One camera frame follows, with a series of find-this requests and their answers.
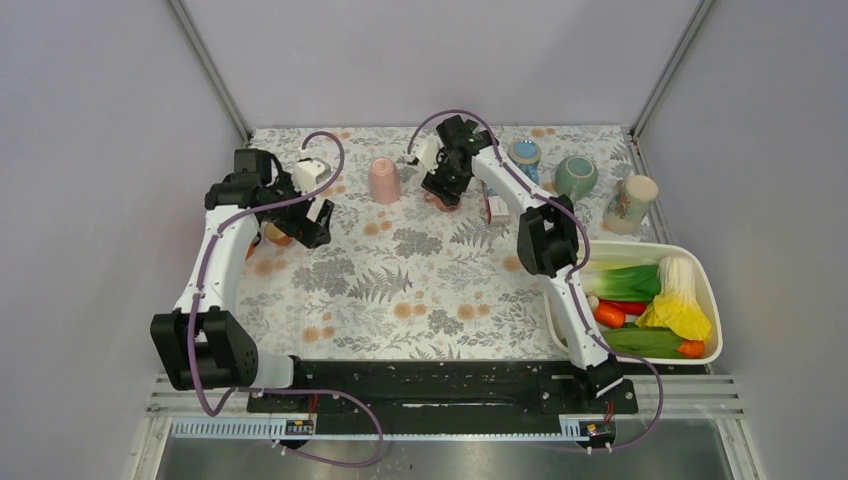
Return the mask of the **pink dotted mug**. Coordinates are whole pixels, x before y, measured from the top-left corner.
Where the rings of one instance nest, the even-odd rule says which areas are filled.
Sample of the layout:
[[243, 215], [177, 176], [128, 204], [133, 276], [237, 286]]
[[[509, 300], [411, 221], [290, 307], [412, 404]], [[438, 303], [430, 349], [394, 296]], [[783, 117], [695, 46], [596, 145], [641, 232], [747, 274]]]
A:
[[437, 196], [426, 192], [424, 195], [424, 200], [426, 203], [433, 205], [437, 210], [443, 213], [452, 213], [459, 209], [460, 204], [457, 203], [455, 205], [446, 205], [440, 198]]

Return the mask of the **small orange mug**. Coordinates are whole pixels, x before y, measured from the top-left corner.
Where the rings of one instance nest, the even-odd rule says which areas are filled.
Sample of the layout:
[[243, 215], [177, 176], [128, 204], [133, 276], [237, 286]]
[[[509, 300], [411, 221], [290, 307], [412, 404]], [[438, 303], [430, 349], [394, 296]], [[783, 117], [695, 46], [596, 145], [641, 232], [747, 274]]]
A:
[[264, 229], [265, 238], [272, 244], [286, 247], [290, 245], [293, 241], [291, 237], [283, 233], [277, 226], [272, 223], [268, 223]]

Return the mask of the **large orange mug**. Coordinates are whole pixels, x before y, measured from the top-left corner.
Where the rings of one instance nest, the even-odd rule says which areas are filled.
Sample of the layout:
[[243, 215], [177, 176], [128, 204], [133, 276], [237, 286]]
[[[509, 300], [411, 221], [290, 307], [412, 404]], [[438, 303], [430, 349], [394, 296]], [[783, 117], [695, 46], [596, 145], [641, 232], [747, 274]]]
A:
[[253, 237], [249, 244], [245, 259], [249, 259], [254, 254], [256, 248], [260, 245], [261, 241], [262, 238], [259, 234]]

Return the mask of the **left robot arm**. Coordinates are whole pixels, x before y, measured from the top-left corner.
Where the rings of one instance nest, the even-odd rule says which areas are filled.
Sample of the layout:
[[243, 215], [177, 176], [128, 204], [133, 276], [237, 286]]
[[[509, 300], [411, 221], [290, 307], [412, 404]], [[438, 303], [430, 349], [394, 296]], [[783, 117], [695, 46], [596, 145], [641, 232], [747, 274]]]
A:
[[235, 315], [238, 285], [260, 228], [273, 225], [308, 249], [331, 240], [333, 202], [310, 218], [314, 191], [332, 168], [303, 158], [283, 169], [269, 151], [244, 148], [234, 153], [232, 173], [204, 197], [205, 229], [193, 271], [173, 310], [153, 317], [150, 333], [173, 388], [272, 388], [272, 398], [288, 411], [309, 401], [310, 385], [295, 374], [292, 356], [259, 349]]

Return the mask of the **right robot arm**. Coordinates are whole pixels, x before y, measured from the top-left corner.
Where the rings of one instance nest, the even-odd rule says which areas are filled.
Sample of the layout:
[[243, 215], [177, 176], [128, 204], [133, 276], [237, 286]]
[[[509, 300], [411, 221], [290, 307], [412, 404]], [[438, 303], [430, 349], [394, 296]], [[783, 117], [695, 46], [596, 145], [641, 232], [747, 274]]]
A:
[[425, 168], [422, 188], [452, 208], [477, 178], [506, 202], [518, 219], [516, 251], [521, 265], [538, 277], [550, 306], [564, 323], [568, 357], [577, 369], [575, 402], [589, 412], [601, 410], [612, 400], [623, 373], [590, 319], [579, 276], [589, 260], [589, 239], [569, 198], [555, 197], [533, 183], [506, 158], [496, 135], [478, 115], [448, 109], [429, 118], [439, 122], [437, 139], [407, 146]]

